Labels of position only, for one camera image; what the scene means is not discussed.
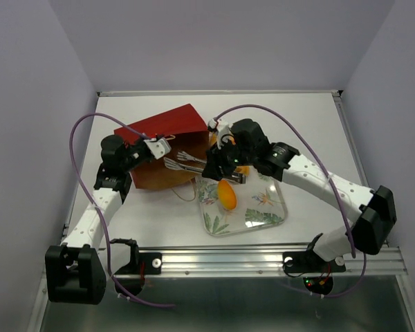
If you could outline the long orange fake bread loaf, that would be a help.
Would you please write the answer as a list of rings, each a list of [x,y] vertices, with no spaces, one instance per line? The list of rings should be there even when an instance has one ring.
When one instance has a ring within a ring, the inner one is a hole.
[[[235,172],[239,173],[239,174],[243,174],[245,176],[248,176],[249,173],[250,173],[250,168],[249,168],[249,166],[239,166],[235,169]]]

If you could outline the sugared orange fake donut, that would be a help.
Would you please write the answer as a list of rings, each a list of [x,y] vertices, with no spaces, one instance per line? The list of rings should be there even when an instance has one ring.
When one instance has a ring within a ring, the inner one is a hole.
[[[220,180],[217,185],[217,194],[220,204],[226,210],[234,210],[237,206],[237,196],[227,180]]]

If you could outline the red brown paper bag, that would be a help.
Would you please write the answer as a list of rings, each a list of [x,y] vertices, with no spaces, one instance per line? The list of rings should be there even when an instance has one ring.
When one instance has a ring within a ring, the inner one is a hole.
[[[204,159],[210,147],[207,125],[191,104],[114,130],[114,134],[128,143],[137,141],[140,133],[150,138],[147,145],[155,156],[131,171],[133,183],[139,190],[165,190],[192,180],[196,176],[194,172],[168,169],[165,158],[176,160],[176,154],[185,151]]]

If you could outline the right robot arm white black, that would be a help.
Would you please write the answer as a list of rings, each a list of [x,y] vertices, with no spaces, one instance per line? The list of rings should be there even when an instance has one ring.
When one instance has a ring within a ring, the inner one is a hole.
[[[284,142],[270,142],[260,125],[247,118],[228,124],[211,119],[208,131],[216,142],[207,150],[203,177],[222,180],[240,166],[297,187],[337,209],[343,225],[314,237],[303,252],[293,253],[288,269],[314,273],[345,254],[360,251],[377,255],[396,223],[392,191],[357,185],[329,171],[318,160],[309,160]]]

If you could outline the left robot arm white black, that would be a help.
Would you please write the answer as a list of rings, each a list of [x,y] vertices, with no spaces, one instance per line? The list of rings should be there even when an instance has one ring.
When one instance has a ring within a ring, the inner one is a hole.
[[[113,274],[100,261],[101,240],[109,236],[108,225],[122,207],[131,188],[131,170],[163,155],[157,138],[137,139],[130,144],[110,135],[101,143],[102,162],[90,202],[71,233],[45,254],[48,298],[52,302],[99,304],[107,280]]]

